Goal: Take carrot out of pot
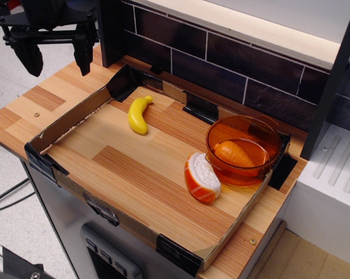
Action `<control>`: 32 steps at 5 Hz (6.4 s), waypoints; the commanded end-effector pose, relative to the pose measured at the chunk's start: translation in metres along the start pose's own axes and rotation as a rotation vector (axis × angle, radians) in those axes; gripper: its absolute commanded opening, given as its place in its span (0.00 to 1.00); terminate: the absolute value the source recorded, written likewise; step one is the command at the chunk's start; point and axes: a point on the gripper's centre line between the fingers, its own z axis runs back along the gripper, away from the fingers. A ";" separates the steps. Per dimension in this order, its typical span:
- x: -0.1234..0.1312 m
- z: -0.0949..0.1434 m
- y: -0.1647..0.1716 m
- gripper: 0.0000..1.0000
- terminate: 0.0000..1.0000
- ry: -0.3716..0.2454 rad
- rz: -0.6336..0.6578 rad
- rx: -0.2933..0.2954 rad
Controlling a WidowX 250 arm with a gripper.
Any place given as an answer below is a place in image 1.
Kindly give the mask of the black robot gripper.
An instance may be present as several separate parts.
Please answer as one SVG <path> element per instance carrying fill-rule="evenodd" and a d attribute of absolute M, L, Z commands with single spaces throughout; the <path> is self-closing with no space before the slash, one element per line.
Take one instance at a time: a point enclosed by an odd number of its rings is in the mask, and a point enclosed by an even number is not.
<path fill-rule="evenodd" d="M 82 76 L 90 72 L 98 41 L 93 1 L 22 1 L 23 12 L 0 16 L 3 40 L 26 70 L 39 77 L 43 66 L 39 44 L 73 44 Z"/>

